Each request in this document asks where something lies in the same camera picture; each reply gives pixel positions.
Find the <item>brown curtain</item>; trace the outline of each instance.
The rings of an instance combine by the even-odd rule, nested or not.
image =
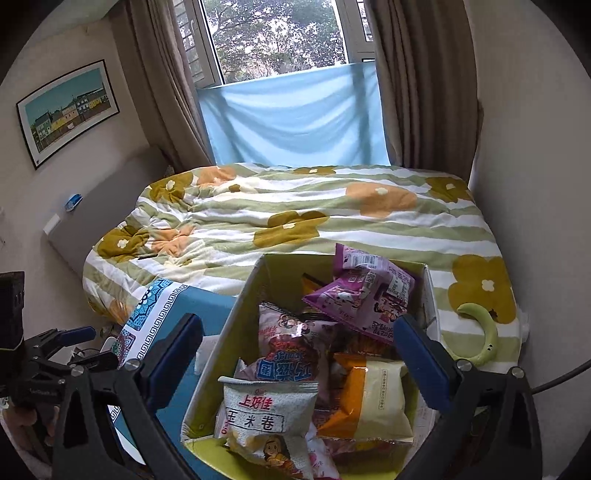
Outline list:
[[[160,147],[177,171],[213,164],[171,2],[121,0],[109,18],[150,145]]]
[[[463,0],[365,0],[390,163],[468,180],[476,62]]]

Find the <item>blue object on wall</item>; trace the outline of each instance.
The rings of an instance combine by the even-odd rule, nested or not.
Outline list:
[[[197,91],[218,165],[389,165],[375,62]]]
[[[80,195],[79,193],[76,193],[75,195],[73,195],[70,200],[67,201],[67,203],[64,205],[64,208],[66,209],[66,212],[71,212],[72,210],[74,210],[76,208],[76,206],[82,201],[82,195]]]

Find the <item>floral striped comforter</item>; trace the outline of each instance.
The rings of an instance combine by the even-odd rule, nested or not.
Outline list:
[[[429,265],[443,342],[480,352],[484,335],[455,313],[485,306],[497,321],[496,361],[521,347],[515,301],[491,230],[456,177],[399,167],[205,167],[148,186],[95,245],[83,285],[90,305],[124,323],[156,277],[238,295],[266,252],[332,254],[341,242]]]

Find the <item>framed picture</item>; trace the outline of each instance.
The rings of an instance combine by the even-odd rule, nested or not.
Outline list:
[[[35,169],[89,128],[119,113],[105,61],[47,83],[17,103]]]

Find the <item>tree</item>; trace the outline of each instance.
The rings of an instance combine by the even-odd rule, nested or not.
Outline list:
[[[330,0],[204,0],[226,82],[345,63]]]

